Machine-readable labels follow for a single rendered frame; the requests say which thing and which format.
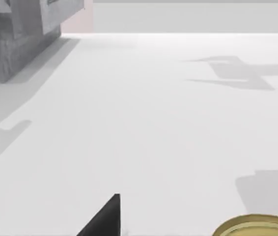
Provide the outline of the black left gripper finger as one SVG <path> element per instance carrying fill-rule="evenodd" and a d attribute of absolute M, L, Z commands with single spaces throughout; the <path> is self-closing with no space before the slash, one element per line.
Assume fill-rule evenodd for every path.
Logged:
<path fill-rule="evenodd" d="M 76 236 L 121 236 L 120 194 L 114 194 Z"/>

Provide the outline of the gold rimmed can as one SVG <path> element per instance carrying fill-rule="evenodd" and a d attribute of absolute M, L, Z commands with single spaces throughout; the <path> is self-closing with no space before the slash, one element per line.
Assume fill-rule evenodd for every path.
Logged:
<path fill-rule="evenodd" d="M 212 236 L 278 236 L 278 216 L 268 214 L 236 216 L 218 226 Z"/>

